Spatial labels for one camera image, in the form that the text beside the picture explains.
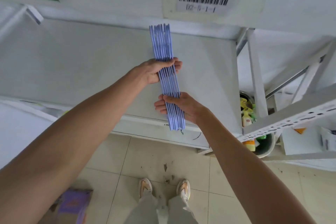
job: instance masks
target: white wall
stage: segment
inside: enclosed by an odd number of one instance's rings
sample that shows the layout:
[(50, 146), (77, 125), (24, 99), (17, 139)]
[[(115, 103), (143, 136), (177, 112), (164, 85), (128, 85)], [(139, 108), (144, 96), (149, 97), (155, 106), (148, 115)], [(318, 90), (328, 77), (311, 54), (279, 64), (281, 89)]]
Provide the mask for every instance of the white wall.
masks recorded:
[(49, 120), (0, 103), (0, 168), (51, 124)]

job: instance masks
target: hand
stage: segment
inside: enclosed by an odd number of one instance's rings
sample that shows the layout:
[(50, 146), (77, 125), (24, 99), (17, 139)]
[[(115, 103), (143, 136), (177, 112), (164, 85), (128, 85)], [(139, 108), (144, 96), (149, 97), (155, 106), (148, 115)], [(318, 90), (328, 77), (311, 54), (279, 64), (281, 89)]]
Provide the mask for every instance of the hand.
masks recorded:
[(154, 103), (155, 110), (160, 111), (162, 114), (167, 114), (167, 103), (173, 103), (184, 111), (184, 118), (197, 124), (197, 120), (202, 115), (202, 112), (207, 108), (193, 99), (188, 93), (181, 92), (180, 98), (173, 98), (166, 95), (159, 95), (159, 101)]
[(175, 65), (176, 73), (182, 68), (182, 61), (179, 61), (179, 58), (173, 58), (170, 61), (157, 61), (155, 59), (150, 59), (141, 63), (139, 66), (135, 67), (140, 69), (145, 76), (145, 81), (147, 84), (153, 84), (159, 81), (158, 72), (164, 67), (170, 67)]

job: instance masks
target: person's legs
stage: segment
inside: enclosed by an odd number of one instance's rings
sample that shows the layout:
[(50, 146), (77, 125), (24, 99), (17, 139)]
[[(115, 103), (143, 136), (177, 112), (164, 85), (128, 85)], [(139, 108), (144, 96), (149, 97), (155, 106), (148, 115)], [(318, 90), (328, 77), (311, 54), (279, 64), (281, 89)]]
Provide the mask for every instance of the person's legs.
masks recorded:
[(190, 197), (190, 184), (186, 179), (179, 182), (176, 194), (177, 196), (168, 202), (168, 224), (198, 224), (187, 203)]
[(147, 178), (139, 182), (139, 203), (134, 208), (124, 224), (159, 224), (156, 212), (157, 200), (152, 195), (153, 187)]

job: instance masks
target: right hand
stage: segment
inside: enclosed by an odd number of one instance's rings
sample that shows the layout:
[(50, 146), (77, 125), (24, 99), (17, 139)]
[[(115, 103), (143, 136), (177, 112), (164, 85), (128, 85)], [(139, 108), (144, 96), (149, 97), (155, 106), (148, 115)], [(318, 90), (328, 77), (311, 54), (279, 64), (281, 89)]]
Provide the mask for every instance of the right hand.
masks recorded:
[(165, 102), (177, 105), (184, 111), (184, 118), (194, 124), (197, 124), (201, 112), (206, 109), (206, 107), (201, 105), (186, 92), (181, 92), (180, 98), (173, 98), (163, 94), (159, 95), (159, 101), (154, 103), (155, 110), (160, 111), (162, 114), (167, 114)]

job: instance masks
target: bucket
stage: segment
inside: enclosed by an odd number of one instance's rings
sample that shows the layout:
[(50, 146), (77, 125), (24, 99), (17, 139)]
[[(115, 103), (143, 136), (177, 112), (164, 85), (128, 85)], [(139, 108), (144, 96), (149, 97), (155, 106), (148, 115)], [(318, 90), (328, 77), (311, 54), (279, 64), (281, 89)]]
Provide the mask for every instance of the bucket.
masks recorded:
[(273, 133), (268, 134), (265, 139), (258, 140), (260, 145), (255, 148), (254, 154), (258, 156), (258, 158), (266, 157), (275, 146), (275, 136)]

